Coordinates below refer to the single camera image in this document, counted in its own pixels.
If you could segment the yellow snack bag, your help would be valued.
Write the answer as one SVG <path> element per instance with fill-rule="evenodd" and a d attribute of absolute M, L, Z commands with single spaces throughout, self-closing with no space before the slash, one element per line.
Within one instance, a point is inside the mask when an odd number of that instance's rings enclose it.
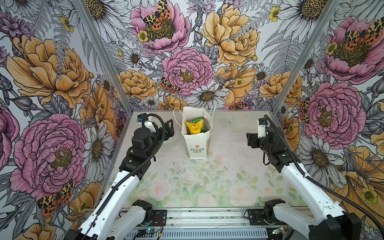
<path fill-rule="evenodd" d="M 190 122 L 185 122 L 190 135 L 196 135 L 202 132 L 204 127 L 204 120 L 202 118 L 194 119 Z"/>

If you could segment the white paper bag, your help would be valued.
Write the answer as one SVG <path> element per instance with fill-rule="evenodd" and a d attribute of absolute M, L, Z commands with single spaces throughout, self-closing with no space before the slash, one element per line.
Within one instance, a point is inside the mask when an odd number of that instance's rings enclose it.
<path fill-rule="evenodd" d="M 216 107 L 211 109 L 209 112 L 204 108 L 195 107 L 183 107 L 182 110 L 179 108 L 173 110 L 174 115 L 176 114 L 176 111 L 179 111 L 182 114 L 182 120 L 180 122 L 176 121 L 176 123 L 182 129 L 181 134 L 185 139 L 187 153 L 191 160 L 206 159 L 208 157 L 215 110 Z M 190 122 L 197 118 L 204 119 L 204 126 L 208 131 L 205 133 L 190 135 L 185 122 Z"/>

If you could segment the green snack bag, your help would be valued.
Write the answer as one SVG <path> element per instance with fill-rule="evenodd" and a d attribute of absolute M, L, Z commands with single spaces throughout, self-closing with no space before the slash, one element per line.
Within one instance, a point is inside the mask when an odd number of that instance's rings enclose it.
<path fill-rule="evenodd" d="M 205 133 L 208 130 L 204 126 L 204 119 L 203 118 L 197 118 L 193 121 L 191 121 L 191 133 L 192 134 L 199 134 L 199 133 Z"/>

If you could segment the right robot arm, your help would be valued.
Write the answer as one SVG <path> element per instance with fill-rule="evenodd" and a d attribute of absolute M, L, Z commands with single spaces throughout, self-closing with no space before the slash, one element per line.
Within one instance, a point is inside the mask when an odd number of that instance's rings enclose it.
<path fill-rule="evenodd" d="M 290 151 L 284 139 L 272 127 L 259 127 L 258 133 L 247 133 L 247 145 L 261 149 L 263 158 L 288 180 L 309 207 L 308 216 L 281 199 L 266 201 L 263 218 L 268 224 L 285 223 L 309 240 L 358 240 L 362 222 L 347 213 L 338 202 L 312 183 L 309 173 Z"/>

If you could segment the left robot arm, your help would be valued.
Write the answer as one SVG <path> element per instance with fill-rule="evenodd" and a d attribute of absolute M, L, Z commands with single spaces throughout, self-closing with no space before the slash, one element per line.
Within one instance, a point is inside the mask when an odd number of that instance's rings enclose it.
<path fill-rule="evenodd" d="M 125 200 L 139 184 L 163 142 L 173 137 L 174 122 L 166 122 L 156 114 L 138 115 L 141 127 L 134 131 L 132 145 L 106 195 L 78 230 L 66 233 L 66 240 L 123 240 L 138 225 L 146 225 L 153 217 L 152 204 L 137 200 L 121 218 Z"/>

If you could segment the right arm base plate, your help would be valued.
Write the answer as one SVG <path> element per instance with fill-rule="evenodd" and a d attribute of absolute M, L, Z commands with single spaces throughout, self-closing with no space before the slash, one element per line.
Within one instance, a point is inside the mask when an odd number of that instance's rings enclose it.
<path fill-rule="evenodd" d="M 273 213 L 269 208 L 247 209 L 244 213 L 251 226 L 274 225 Z"/>

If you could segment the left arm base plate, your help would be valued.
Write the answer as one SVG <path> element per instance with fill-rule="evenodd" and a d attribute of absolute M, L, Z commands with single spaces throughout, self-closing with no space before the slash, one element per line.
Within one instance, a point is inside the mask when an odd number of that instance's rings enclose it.
<path fill-rule="evenodd" d="M 143 227 L 165 227 L 167 222 L 167 210 L 149 210 L 146 211 Z"/>

